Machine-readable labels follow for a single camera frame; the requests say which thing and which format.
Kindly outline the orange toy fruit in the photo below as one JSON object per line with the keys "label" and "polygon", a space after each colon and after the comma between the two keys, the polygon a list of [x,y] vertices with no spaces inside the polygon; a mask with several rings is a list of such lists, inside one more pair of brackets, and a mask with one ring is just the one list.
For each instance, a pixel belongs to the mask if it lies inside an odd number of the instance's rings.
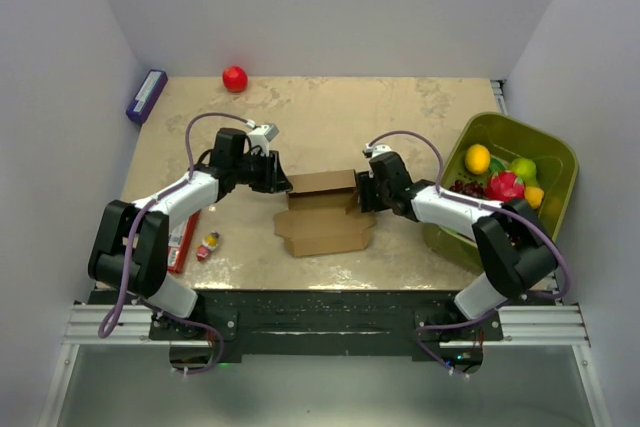
{"label": "orange toy fruit", "polygon": [[466,169],[474,175],[483,175],[490,166],[491,154],[487,147],[481,144],[471,145],[464,157]]}

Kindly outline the brown cardboard box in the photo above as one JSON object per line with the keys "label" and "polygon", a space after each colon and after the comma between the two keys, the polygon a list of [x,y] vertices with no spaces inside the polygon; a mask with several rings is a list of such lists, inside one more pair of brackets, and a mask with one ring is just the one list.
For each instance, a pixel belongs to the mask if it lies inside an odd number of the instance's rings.
{"label": "brown cardboard box", "polygon": [[376,218],[359,205],[353,170],[293,175],[287,209],[274,215],[274,232],[294,257],[366,249]]}

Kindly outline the yellow toy lemon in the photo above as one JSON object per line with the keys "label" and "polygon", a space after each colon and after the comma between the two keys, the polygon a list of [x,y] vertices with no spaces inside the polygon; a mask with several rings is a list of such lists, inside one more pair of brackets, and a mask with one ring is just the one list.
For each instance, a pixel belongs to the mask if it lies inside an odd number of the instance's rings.
{"label": "yellow toy lemon", "polygon": [[542,188],[537,186],[525,187],[525,199],[529,203],[532,209],[537,210],[541,207],[544,200],[545,192]]}

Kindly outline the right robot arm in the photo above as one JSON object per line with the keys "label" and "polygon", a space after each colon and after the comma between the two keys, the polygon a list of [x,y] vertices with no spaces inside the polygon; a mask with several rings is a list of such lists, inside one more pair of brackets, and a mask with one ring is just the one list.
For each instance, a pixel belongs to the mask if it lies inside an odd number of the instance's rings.
{"label": "right robot arm", "polygon": [[445,316],[448,333],[469,339],[481,316],[525,294],[561,265],[558,249],[529,203],[482,202],[433,182],[413,181],[401,156],[386,145],[367,146],[369,169],[357,174],[364,212],[390,210],[423,224],[436,224],[474,240],[483,273],[454,298]]}

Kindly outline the dark red toy grapes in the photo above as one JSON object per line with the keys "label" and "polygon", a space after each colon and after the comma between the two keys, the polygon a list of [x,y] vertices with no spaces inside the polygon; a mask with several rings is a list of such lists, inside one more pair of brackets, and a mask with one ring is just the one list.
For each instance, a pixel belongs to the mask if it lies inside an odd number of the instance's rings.
{"label": "dark red toy grapes", "polygon": [[478,181],[457,179],[449,188],[450,191],[478,199],[487,199],[484,185]]}

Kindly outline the small colourful toy figure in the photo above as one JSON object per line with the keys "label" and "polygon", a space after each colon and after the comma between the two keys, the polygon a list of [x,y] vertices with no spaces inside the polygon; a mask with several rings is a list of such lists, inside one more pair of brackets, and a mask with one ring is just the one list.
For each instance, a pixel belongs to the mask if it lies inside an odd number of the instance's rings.
{"label": "small colourful toy figure", "polygon": [[219,240],[220,234],[218,232],[212,231],[207,234],[196,249],[196,259],[200,262],[207,260],[217,249]]}

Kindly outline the purple rectangular box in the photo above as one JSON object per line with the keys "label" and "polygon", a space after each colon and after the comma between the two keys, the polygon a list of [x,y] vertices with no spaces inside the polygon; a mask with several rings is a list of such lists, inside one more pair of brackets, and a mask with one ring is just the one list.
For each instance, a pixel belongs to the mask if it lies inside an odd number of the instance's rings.
{"label": "purple rectangular box", "polygon": [[144,124],[167,82],[168,76],[165,71],[151,69],[130,101],[126,109],[126,116],[136,124]]}

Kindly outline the pink dragon fruit toy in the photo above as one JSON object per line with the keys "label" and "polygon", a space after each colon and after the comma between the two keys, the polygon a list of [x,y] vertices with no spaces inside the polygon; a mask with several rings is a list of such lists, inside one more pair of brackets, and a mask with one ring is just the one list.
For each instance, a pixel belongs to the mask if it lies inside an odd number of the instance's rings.
{"label": "pink dragon fruit toy", "polygon": [[525,183],[514,172],[505,170],[492,173],[485,192],[490,200],[508,202],[525,197]]}

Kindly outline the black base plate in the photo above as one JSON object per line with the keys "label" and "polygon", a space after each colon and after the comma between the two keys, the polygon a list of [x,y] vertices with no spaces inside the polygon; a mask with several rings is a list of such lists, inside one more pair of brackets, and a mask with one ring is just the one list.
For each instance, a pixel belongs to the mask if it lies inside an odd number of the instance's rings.
{"label": "black base plate", "polygon": [[465,325],[451,291],[202,290],[192,315],[214,327],[222,359],[247,355],[401,356],[427,360],[425,347],[459,365],[481,360],[481,345],[503,337],[492,313]]}

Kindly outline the red rectangular packet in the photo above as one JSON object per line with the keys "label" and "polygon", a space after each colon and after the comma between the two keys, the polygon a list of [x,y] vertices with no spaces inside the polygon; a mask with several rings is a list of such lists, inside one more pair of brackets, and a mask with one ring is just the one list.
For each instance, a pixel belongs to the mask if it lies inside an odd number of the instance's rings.
{"label": "red rectangular packet", "polygon": [[167,270],[173,274],[184,271],[186,257],[192,242],[200,212],[192,214],[178,224],[169,234]]}

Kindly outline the red apple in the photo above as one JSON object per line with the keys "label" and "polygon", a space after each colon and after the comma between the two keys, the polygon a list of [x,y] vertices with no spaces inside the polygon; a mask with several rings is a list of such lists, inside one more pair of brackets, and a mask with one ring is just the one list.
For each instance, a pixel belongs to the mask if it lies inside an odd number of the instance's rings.
{"label": "red apple", "polygon": [[246,71],[237,65],[231,65],[224,69],[222,82],[227,91],[231,93],[241,93],[248,86],[248,75]]}

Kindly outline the green toy pear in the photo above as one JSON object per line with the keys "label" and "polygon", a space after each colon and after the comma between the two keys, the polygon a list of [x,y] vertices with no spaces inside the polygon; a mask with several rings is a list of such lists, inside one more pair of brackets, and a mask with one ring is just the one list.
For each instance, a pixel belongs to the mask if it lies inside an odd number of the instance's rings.
{"label": "green toy pear", "polygon": [[537,166],[528,158],[518,157],[514,159],[509,169],[520,177],[527,186],[537,186]]}

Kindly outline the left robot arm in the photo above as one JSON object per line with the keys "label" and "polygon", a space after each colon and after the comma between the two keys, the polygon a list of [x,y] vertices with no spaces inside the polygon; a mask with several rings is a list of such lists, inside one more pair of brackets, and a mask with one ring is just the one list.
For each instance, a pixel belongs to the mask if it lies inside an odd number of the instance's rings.
{"label": "left robot arm", "polygon": [[282,170],[279,153],[269,147],[277,134],[277,126],[271,123],[249,132],[222,128],[193,172],[146,198],[110,202],[90,255],[90,278],[113,288],[126,280],[126,292],[173,315],[171,325],[183,338],[200,337],[207,315],[195,307],[198,294],[167,273],[169,234],[238,185],[268,194],[290,191],[292,184]]}

